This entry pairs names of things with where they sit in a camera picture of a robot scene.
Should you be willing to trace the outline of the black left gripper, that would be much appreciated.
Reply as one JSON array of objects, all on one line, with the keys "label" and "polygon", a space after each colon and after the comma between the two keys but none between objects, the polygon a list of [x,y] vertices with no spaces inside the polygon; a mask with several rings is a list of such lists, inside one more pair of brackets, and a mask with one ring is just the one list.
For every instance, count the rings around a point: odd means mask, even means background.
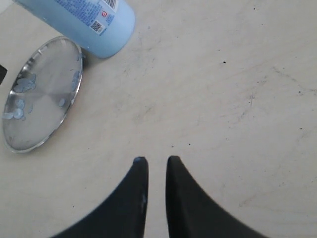
[{"label": "black left gripper", "polygon": [[0,65],[0,84],[2,84],[6,74],[7,74],[7,69],[4,66]]}]

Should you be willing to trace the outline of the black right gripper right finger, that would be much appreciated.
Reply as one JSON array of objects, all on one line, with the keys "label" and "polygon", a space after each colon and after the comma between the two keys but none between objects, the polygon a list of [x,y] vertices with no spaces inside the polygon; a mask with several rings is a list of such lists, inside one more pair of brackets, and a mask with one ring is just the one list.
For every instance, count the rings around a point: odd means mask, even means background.
[{"label": "black right gripper right finger", "polygon": [[178,156],[167,161],[165,203],[171,238],[263,237],[214,202]]}]

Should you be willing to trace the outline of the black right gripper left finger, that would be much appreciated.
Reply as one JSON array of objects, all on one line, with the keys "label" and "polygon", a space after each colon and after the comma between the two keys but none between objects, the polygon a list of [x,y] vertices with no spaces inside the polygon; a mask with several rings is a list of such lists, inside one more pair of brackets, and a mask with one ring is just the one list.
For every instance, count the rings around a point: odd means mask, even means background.
[{"label": "black right gripper left finger", "polygon": [[133,160],[121,183],[94,211],[56,238],[142,238],[148,204],[148,162]]}]

